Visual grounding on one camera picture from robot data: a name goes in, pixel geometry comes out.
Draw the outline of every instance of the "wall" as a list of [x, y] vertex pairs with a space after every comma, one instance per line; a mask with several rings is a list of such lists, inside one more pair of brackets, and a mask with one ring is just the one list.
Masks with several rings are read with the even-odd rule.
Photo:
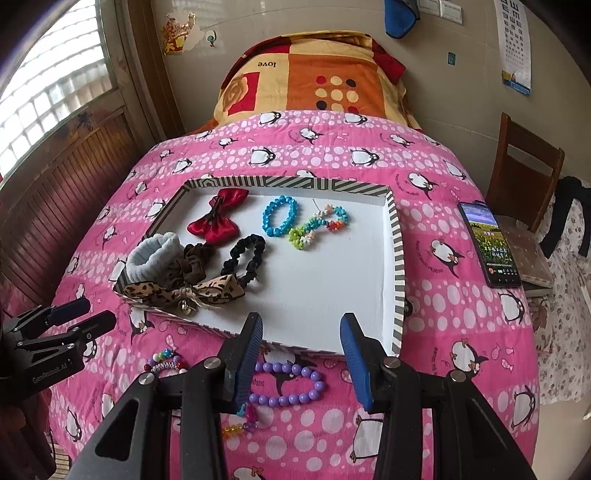
[[[211, 117], [219, 85], [248, 47], [291, 32], [359, 30], [406, 65], [403, 78], [419, 123], [456, 153], [483, 192], [502, 111], [561, 147], [566, 174], [591, 180], [591, 87], [566, 49], [529, 12], [532, 94], [527, 98], [501, 83], [493, 1], [456, 3], [464, 10], [463, 25], [424, 14], [403, 40], [386, 35], [383, 0], [152, 0], [152, 7], [158, 29], [166, 13], [192, 11], [201, 30], [217, 32], [215, 48], [202, 40], [165, 59], [188, 131]], [[448, 51], [457, 55], [453, 67], [447, 64]]]

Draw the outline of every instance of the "leopard print bow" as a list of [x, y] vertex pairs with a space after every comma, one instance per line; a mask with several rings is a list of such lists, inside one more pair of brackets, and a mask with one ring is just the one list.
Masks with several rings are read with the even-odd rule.
[[185, 302], [191, 308], [197, 305], [221, 305], [244, 296], [235, 275], [222, 275], [191, 287], [167, 290], [154, 282], [132, 283], [124, 288], [129, 298], [141, 300], [151, 307], [176, 306]]

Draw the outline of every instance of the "blue gripper pad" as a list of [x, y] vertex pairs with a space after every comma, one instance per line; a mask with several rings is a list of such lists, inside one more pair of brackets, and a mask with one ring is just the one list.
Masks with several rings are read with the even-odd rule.
[[371, 410], [374, 397], [371, 393], [370, 377], [358, 341], [365, 340], [353, 313], [345, 313], [340, 320], [340, 343], [345, 352], [347, 366], [353, 380], [357, 401], [366, 411]]
[[255, 324], [252, 329], [252, 334], [249, 338], [248, 344], [239, 369], [236, 371], [236, 384], [234, 390], [234, 402], [236, 405], [242, 405], [248, 402], [248, 395], [251, 391], [252, 377], [255, 373], [256, 360], [261, 353], [262, 344], [262, 318], [258, 313], [256, 315]]

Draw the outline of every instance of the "red bow hair clip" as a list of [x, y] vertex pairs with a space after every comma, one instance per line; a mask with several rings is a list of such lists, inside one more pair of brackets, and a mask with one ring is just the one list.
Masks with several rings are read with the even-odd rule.
[[248, 197], [248, 190], [221, 189], [209, 201], [212, 209], [199, 220], [188, 225], [187, 230], [193, 235], [204, 238], [208, 244], [219, 246], [227, 244], [240, 235], [238, 225], [224, 216], [229, 210], [239, 206]]

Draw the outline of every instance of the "purple beaded bracelet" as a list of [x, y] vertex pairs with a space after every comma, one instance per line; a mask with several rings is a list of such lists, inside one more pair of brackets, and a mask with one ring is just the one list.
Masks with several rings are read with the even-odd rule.
[[274, 364], [270, 362], [257, 362], [255, 366], [255, 372], [266, 372], [266, 373], [285, 373], [293, 374], [295, 376], [301, 375], [302, 377], [309, 378], [314, 382], [314, 389], [309, 392], [300, 393], [299, 395], [292, 394], [289, 397], [282, 395], [277, 397], [267, 397], [266, 395], [258, 395], [251, 393], [248, 397], [248, 401], [257, 405], [268, 405], [271, 408], [276, 407], [288, 407], [289, 405], [297, 405], [300, 403], [306, 404], [310, 401], [319, 400], [320, 392], [326, 388], [326, 384], [322, 381], [322, 375], [316, 370], [312, 370], [310, 367], [302, 368], [301, 365], [292, 364], [287, 362], [281, 364], [276, 362]]

